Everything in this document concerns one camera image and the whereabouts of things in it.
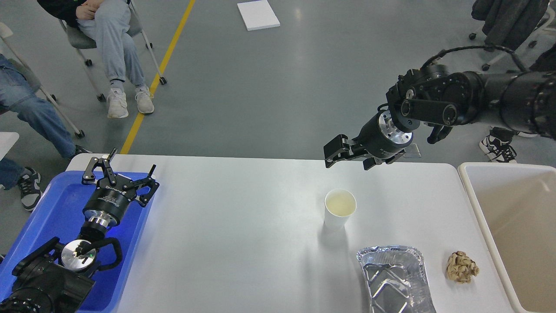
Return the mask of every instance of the gray floor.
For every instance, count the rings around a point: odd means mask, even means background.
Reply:
[[[474,43],[467,35],[481,25],[471,19],[472,0],[284,0],[270,1],[280,27],[247,32],[237,2],[195,3],[165,72],[169,83],[158,87],[156,111],[145,117],[130,153],[321,159],[322,146],[335,135],[359,133],[399,74],[443,48]],[[161,61],[188,1],[136,3]],[[137,115],[132,86],[126,86],[130,117],[108,120],[56,19],[34,0],[3,0],[0,21],[15,33],[10,43],[85,131],[76,142],[95,152],[121,148]],[[479,34],[475,42],[481,39]],[[135,40],[152,80],[155,69],[144,42]],[[518,54],[529,65],[554,41],[547,32],[537,47],[520,48]],[[85,53],[106,89],[96,50]],[[443,63],[451,71],[479,71],[492,57],[463,51]],[[512,68],[506,58],[489,72]],[[68,161],[15,114],[1,120],[0,131],[21,136],[8,157],[39,170],[44,187],[65,169]],[[430,128],[423,126],[415,132],[423,157],[402,161],[484,162],[478,142],[488,127],[460,126],[429,145]],[[520,163],[556,167],[556,144],[549,139],[516,138],[513,146]],[[15,189],[0,192],[0,253],[7,252],[29,215],[18,196]]]

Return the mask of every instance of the white paper cup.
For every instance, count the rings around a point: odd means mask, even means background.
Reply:
[[[357,209],[357,202],[351,192],[344,189],[333,189],[324,197],[324,224],[336,230],[344,226],[347,219]]]

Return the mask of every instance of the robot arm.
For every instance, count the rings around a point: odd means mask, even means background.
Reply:
[[[556,139],[556,73],[450,74],[429,61],[398,77],[386,93],[388,103],[357,137],[340,134],[324,146],[327,168],[355,158],[365,158],[365,170],[390,164],[405,153],[421,122],[433,127],[431,144],[454,126],[476,122]]]
[[[155,165],[147,177],[135,181],[114,173],[110,160],[115,153],[113,149],[106,158],[91,158],[83,174],[82,183],[95,184],[96,188],[82,211],[85,222],[77,239],[64,244],[54,237],[21,260],[12,271],[17,279],[12,294],[0,302],[0,313],[74,313],[95,284],[91,277],[120,264],[119,240],[105,235],[120,224],[133,200],[146,206],[159,183],[152,177]],[[103,177],[97,180],[93,170],[98,167]],[[144,187],[148,191],[138,194]],[[97,256],[108,245],[116,259],[101,265]]]

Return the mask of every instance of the brown crumpled paper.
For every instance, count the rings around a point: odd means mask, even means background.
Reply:
[[[458,283],[470,283],[471,276],[479,274],[479,267],[463,251],[454,252],[448,259],[446,275]]]

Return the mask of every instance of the plastic storage bin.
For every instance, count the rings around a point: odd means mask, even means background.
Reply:
[[[516,312],[556,312],[556,169],[464,163],[458,168]]]
[[[146,173],[119,174],[133,180],[147,175]],[[12,276],[12,270],[21,259],[54,236],[59,237],[60,242],[67,243],[79,235],[85,220],[81,210],[95,189],[94,185],[81,184],[82,175],[82,171],[64,172],[54,177],[48,185],[43,198],[0,265],[0,301],[11,294],[12,285],[16,280]],[[153,199],[144,208],[137,202],[132,202],[121,224],[106,233],[106,237],[119,239],[123,260],[117,267],[93,275],[95,286],[78,312],[108,313],[116,308]],[[102,248],[98,257],[103,264],[111,263],[116,258],[111,247]]]

